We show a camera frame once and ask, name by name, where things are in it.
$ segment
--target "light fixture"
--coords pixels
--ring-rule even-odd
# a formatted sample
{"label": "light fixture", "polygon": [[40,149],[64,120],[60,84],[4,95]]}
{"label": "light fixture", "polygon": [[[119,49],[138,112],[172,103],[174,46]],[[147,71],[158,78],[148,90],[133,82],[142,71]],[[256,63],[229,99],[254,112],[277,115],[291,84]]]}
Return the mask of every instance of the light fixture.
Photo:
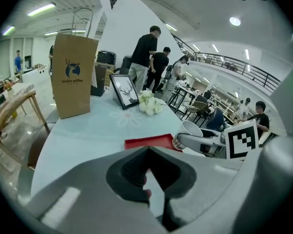
{"label": "light fixture", "polygon": [[249,50],[248,49],[245,49],[245,54],[246,54],[246,59],[249,60],[250,56],[249,56]]}
{"label": "light fixture", "polygon": [[235,17],[230,18],[229,21],[234,26],[239,26],[241,24],[241,21]]}
{"label": "light fixture", "polygon": [[4,31],[3,35],[6,36],[7,34],[9,34],[11,32],[11,30],[13,30],[15,27],[14,26],[10,26],[7,28],[6,31]]}
{"label": "light fixture", "polygon": [[195,45],[195,44],[192,44],[198,51],[200,51],[200,49]]}
{"label": "light fixture", "polygon": [[47,34],[44,34],[45,36],[49,36],[49,35],[55,35],[57,34],[58,32],[51,32],[51,33],[47,33]]}
{"label": "light fixture", "polygon": [[176,28],[174,28],[173,26],[169,25],[168,23],[166,23],[165,26],[166,26],[168,29],[172,29],[172,30],[174,30],[174,31],[177,31]]}
{"label": "light fixture", "polygon": [[45,11],[45,10],[51,9],[51,8],[53,8],[53,7],[55,7],[55,3],[52,2],[52,3],[47,4],[47,5],[41,7],[41,8],[39,8],[39,9],[37,9],[37,10],[34,10],[34,11],[30,12],[30,13],[27,14],[27,15],[30,16],[30,17],[32,17],[32,16],[35,15],[35,14],[38,14],[38,13],[40,13],[40,12],[42,12],[42,11]]}
{"label": "light fixture", "polygon": [[215,44],[212,44],[214,49],[216,50],[217,53],[219,53],[218,49],[216,48]]}

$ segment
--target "paper cup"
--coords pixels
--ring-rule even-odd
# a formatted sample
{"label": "paper cup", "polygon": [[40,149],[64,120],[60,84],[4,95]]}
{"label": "paper cup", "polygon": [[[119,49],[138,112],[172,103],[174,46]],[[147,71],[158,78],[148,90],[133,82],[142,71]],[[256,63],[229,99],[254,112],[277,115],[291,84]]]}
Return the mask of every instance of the paper cup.
{"label": "paper cup", "polygon": [[186,146],[181,144],[180,141],[178,140],[177,138],[178,134],[190,134],[195,136],[203,136],[201,129],[197,125],[195,125],[191,121],[184,120],[178,132],[176,133],[174,139],[172,140],[172,145],[177,150],[182,150],[186,148]]}

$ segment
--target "framed deer picture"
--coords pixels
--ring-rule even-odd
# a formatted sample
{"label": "framed deer picture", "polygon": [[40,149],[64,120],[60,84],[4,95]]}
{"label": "framed deer picture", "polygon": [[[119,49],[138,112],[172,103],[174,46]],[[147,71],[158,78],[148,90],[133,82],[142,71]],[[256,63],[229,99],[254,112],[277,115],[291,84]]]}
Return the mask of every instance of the framed deer picture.
{"label": "framed deer picture", "polygon": [[125,110],[139,104],[138,95],[128,75],[109,75],[117,98]]}

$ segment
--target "railing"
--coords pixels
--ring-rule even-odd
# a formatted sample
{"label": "railing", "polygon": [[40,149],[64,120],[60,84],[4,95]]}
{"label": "railing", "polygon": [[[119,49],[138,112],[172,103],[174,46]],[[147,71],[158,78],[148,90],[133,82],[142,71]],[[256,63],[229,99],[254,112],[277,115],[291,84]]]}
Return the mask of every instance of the railing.
{"label": "railing", "polygon": [[190,57],[190,60],[208,63],[231,70],[240,75],[243,75],[246,78],[251,79],[252,81],[258,83],[270,92],[273,92],[281,83],[279,79],[267,73],[266,71],[257,68],[256,66],[231,57],[225,57],[210,53],[195,52],[180,38],[176,37],[173,34],[172,36],[179,45],[182,53]]}

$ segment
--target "person in white shirt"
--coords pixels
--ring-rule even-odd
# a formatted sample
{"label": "person in white shirt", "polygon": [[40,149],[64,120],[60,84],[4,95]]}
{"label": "person in white shirt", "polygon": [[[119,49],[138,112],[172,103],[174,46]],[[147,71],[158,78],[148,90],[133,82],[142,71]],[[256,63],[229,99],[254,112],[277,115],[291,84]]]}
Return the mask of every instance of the person in white shirt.
{"label": "person in white shirt", "polygon": [[177,62],[174,63],[173,69],[172,69],[172,74],[169,80],[166,81],[166,84],[164,85],[163,89],[163,95],[161,99],[165,102],[167,102],[174,91],[178,80],[180,80],[183,75],[181,74],[181,67],[182,64],[185,64],[189,60],[189,57],[184,55],[181,57]]}
{"label": "person in white shirt", "polygon": [[250,98],[247,98],[245,102],[242,100],[240,101],[240,105],[238,107],[238,111],[236,112],[236,115],[240,119],[245,119],[247,118],[247,115],[249,113],[249,103],[251,102]]}

